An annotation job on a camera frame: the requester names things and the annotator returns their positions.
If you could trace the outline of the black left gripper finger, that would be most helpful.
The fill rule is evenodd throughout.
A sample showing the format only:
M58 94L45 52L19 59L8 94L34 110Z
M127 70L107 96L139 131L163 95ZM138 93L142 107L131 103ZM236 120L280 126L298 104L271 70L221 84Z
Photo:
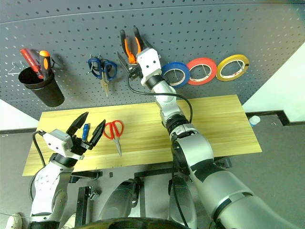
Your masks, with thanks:
M96 146L96 144L98 143L99 139L101 138L101 136L103 135L104 129L105 129L105 125L106 125L106 120L103 120L94 130L93 134L92 134L92 138L90 141L93 142L93 147ZM82 139L83 140L87 140L88 137L88 133L89 133L89 124L85 124L83 127L83 133L82 133Z
M78 116L73 121L73 123L70 125L70 127L68 128L66 133L71 137L74 136L76 131L78 129L80 129L83 126L83 124L85 123L88 114L89 114L89 112L85 112L85 113L81 114L80 116Z

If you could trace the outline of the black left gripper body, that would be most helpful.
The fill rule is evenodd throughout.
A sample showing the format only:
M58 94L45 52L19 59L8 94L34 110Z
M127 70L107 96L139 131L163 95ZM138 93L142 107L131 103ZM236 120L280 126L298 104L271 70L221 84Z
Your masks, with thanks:
M77 137L76 135L73 135L71 137L73 146L71 148L71 152L74 153L76 156L79 157L79 159L84 158L84 153L87 150L93 149L93 142L92 141L86 141L82 138Z

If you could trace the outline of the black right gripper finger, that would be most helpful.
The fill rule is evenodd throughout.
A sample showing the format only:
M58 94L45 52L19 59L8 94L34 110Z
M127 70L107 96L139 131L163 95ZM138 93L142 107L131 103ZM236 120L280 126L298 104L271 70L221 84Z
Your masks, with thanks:
M125 71L129 71L130 69L129 69L128 63L127 63L127 62L125 61L125 59L120 55L119 52L117 52L117 56L118 56L118 58L119 58L119 61L120 61L121 65L122 65L122 67L125 69Z

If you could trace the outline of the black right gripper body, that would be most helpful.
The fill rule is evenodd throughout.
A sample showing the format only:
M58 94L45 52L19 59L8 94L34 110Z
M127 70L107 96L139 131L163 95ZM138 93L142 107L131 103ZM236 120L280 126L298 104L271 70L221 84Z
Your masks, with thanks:
M136 64L128 64L128 70L129 70L129 73L130 73L130 78L132 80L134 79L142 79L143 78L143 74L142 74L142 69L140 67L140 65L138 63Z

